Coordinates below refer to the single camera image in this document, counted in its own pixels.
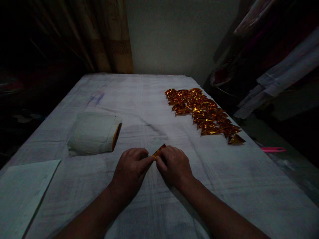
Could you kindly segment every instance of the gold foil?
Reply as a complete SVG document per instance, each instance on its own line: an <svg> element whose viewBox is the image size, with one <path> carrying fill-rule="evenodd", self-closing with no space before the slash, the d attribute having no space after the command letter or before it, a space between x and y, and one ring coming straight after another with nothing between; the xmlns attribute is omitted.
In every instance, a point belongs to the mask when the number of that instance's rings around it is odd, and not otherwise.
<svg viewBox="0 0 319 239"><path fill-rule="evenodd" d="M181 108L176 110L175 114L176 115L185 115L185 114L189 114L190 113L190 109L189 108Z"/></svg>
<svg viewBox="0 0 319 239"><path fill-rule="evenodd" d="M243 138L241 138L238 134L235 134L233 137L228 138L228 144L231 145L241 145L246 142Z"/></svg>
<svg viewBox="0 0 319 239"><path fill-rule="evenodd" d="M166 148L166 145L165 144L163 144L158 150L156 150L156 152L155 153L153 153L153 157L154 157L154 160L156 160L156 156L158 156L159 155L159 152L161 151L161 149L162 148Z"/></svg>
<svg viewBox="0 0 319 239"><path fill-rule="evenodd" d="M178 104L173 105L172 110L176 111L176 110L182 109L182 108L186 108L186 105L184 103L182 103L182 104L178 103Z"/></svg>
<svg viewBox="0 0 319 239"><path fill-rule="evenodd" d="M176 115L192 113L194 123L197 124L197 128L201 128L201 135L223 133L229 139L229 144L243 143L237 135L241 131L240 128L231 124L225 111L218 108L216 102L208 99L201 89L169 89L165 94Z"/></svg>
<svg viewBox="0 0 319 239"><path fill-rule="evenodd" d="M214 127L214 128L202 128L202 132L200 135L214 135L221 134L223 132L222 129Z"/></svg>

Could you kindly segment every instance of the white sheet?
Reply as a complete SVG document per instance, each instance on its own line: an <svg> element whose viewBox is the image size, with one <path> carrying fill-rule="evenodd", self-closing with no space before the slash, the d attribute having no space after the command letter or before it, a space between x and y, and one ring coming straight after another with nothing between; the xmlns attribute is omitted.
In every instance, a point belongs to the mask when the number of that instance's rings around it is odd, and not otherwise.
<svg viewBox="0 0 319 239"><path fill-rule="evenodd" d="M59 162L8 168L0 180L0 238L23 237Z"/></svg>
<svg viewBox="0 0 319 239"><path fill-rule="evenodd" d="M271 238L316 237L318 208L245 132L239 133L244 145L229 146L223 135L201 137L191 115L175 117L164 91L193 87L199 86L185 76L84 76L5 166L61 160L26 238L44 238L66 225L108 185L124 150L147 148L155 138L182 149L195 177ZM92 111L123 119L117 145L112 153L69 158L66 142L76 115ZM106 235L207 237L198 215L165 185L155 163Z"/></svg>

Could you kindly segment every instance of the white cloth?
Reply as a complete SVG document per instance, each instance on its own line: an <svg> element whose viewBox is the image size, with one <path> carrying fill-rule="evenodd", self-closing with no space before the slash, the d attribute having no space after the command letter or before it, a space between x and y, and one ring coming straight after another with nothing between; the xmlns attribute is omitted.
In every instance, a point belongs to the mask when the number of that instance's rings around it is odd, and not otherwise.
<svg viewBox="0 0 319 239"><path fill-rule="evenodd" d="M263 103L276 97L317 66L319 66L319 27L285 59L257 79L259 85L239 103L240 108L234 116L240 119L247 118Z"/></svg>
<svg viewBox="0 0 319 239"><path fill-rule="evenodd" d="M156 138L183 150L194 176L271 238L316 237L319 209L245 132L239 133L244 145L230 146L223 135L201 137L191 115L175 116L164 92L194 87L200 88L186 76L82 77L0 172L26 162L61 160L26 239L46 238L65 226L109 184L125 150L148 148ZM112 153L68 156L66 142L81 112L122 118ZM166 186L153 163L140 191L105 238L208 235L194 209Z"/></svg>
<svg viewBox="0 0 319 239"><path fill-rule="evenodd" d="M120 117L106 113L78 114L67 143L69 156L112 152L114 137L121 120Z"/></svg>

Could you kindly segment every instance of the curtain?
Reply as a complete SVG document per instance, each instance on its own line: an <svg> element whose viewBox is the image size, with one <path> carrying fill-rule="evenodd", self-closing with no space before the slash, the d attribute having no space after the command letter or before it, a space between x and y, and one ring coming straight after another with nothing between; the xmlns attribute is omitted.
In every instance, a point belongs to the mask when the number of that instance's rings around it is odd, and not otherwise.
<svg viewBox="0 0 319 239"><path fill-rule="evenodd" d="M90 72L133 74L125 0L29 0L26 10Z"/></svg>

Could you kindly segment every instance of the pink object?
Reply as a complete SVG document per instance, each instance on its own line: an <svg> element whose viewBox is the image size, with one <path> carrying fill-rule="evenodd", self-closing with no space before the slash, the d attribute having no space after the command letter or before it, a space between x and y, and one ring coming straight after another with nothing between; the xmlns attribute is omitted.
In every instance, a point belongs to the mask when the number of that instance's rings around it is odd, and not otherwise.
<svg viewBox="0 0 319 239"><path fill-rule="evenodd" d="M286 149L282 147L265 147L261 148L265 153L280 153L285 152Z"/></svg>

